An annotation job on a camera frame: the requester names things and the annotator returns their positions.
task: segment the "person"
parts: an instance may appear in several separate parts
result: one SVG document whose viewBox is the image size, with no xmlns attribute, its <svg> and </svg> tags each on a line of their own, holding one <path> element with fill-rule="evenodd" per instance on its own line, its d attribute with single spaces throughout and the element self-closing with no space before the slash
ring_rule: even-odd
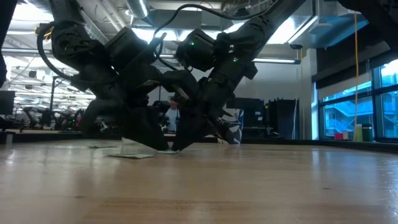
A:
<svg viewBox="0 0 398 224">
<path fill-rule="evenodd" d="M 169 120 L 169 125 L 167 126 L 169 133 L 175 133 L 177 131 L 180 112 L 178 110 L 178 103 L 174 101 L 174 97 L 170 98 L 170 109 L 166 112 L 166 118 Z"/>
</svg>

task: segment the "ceiling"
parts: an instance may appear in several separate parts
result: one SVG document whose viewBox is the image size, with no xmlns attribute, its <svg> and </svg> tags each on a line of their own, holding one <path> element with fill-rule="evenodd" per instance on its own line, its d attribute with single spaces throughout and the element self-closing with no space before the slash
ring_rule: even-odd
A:
<svg viewBox="0 0 398 224">
<path fill-rule="evenodd" d="M 48 8 L 40 4 L 34 4 L 37 0 L 28 0 L 29 4 L 17 6 L 11 22 L 9 32 L 3 48 L 9 49 L 36 49 L 36 36 L 33 33 L 34 28 L 41 22 L 53 20 Z M 234 15 L 236 10 L 246 7 L 250 13 L 254 13 L 266 8 L 270 1 L 260 0 L 211 0 L 211 1 L 169 1 L 169 0 L 149 0 L 151 6 L 149 16 L 145 19 L 131 19 L 130 11 L 127 9 L 125 0 L 78 0 L 83 8 L 83 17 L 87 23 L 86 29 L 92 36 L 102 43 L 112 39 L 123 26 L 132 27 L 133 31 L 142 39 L 150 41 L 154 28 L 164 23 L 172 16 L 174 10 L 186 3 L 201 4 L 206 7 L 223 11 L 225 14 Z M 299 59 L 296 50 L 292 50 L 288 42 L 293 44 L 302 44 L 304 47 L 325 47 L 333 45 L 336 42 L 330 37 L 330 32 L 337 34 L 341 32 L 340 39 L 344 35 L 350 35 L 353 25 L 352 13 L 336 2 L 321 1 L 318 12 L 315 10 L 312 0 L 307 0 L 293 15 L 279 27 L 269 43 L 260 53 L 261 58 L 283 58 Z M 328 30 L 323 29 L 323 33 L 317 31 L 316 26 L 322 22 L 328 23 Z M 363 18 L 360 18 L 362 25 L 366 24 Z M 173 54 L 177 45 L 174 40 L 183 40 L 187 34 L 199 27 L 211 35 L 213 38 L 222 31 L 234 31 L 243 22 L 231 22 L 220 19 L 204 11 L 197 9 L 187 9 L 180 12 L 176 20 L 163 31 L 167 33 L 165 41 L 165 54 Z M 50 42 L 45 43 L 45 49 L 50 50 Z M 41 58 L 34 54 L 5 54 L 7 66 L 11 69 L 8 79 L 13 80 L 10 88 L 17 90 L 18 97 L 23 98 L 22 102 L 33 101 L 48 105 L 49 92 L 51 91 L 53 73 L 45 66 Z M 69 73 L 76 73 L 73 69 L 51 58 L 58 68 L 63 68 Z M 29 77 L 29 72 L 39 70 L 43 76 L 36 78 Z M 76 96 L 76 99 L 70 99 L 69 96 Z M 81 93 L 74 91 L 67 82 L 59 84 L 56 88 L 55 101 L 59 102 L 59 107 L 73 106 L 76 108 L 86 107 L 87 103 L 94 96 L 90 92 Z"/>
</svg>

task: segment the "red object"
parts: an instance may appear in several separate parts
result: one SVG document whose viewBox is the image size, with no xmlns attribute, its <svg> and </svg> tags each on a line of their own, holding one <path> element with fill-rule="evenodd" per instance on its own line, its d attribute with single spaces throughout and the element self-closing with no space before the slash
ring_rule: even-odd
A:
<svg viewBox="0 0 398 224">
<path fill-rule="evenodd" d="M 343 133 L 335 133 L 335 140 L 343 140 Z"/>
</svg>

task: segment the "yellow cable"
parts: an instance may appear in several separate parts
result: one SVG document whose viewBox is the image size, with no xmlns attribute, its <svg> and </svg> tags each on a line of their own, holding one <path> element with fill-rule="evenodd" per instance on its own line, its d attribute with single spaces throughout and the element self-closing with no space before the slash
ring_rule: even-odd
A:
<svg viewBox="0 0 398 224">
<path fill-rule="evenodd" d="M 300 56 L 300 63 L 301 63 L 301 89 L 302 89 L 302 100 L 304 99 L 304 79 L 303 79 L 303 48 L 301 48 L 301 56 Z M 303 139 L 305 139 L 305 107 L 304 103 L 301 102 L 303 105 Z"/>
<path fill-rule="evenodd" d="M 354 12 L 354 27 L 355 27 L 355 66 L 356 66 L 356 87 L 355 87 L 355 116 L 354 116 L 354 138 L 356 136 L 356 119 L 358 113 L 358 77 L 359 77 L 359 62 L 358 62 L 358 21 L 356 12 Z"/>
</svg>

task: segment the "computer monitor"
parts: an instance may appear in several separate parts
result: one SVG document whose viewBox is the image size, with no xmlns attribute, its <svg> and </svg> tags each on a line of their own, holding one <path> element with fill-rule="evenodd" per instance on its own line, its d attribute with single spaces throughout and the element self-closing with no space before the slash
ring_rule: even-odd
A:
<svg viewBox="0 0 398 224">
<path fill-rule="evenodd" d="M 227 101 L 227 108 L 242 109 L 243 126 L 259 127 L 262 126 L 262 117 L 264 114 L 264 100 L 252 98 L 235 98 Z"/>
<path fill-rule="evenodd" d="M 15 91 L 0 91 L 0 114 L 12 115 L 14 111 Z"/>
</svg>

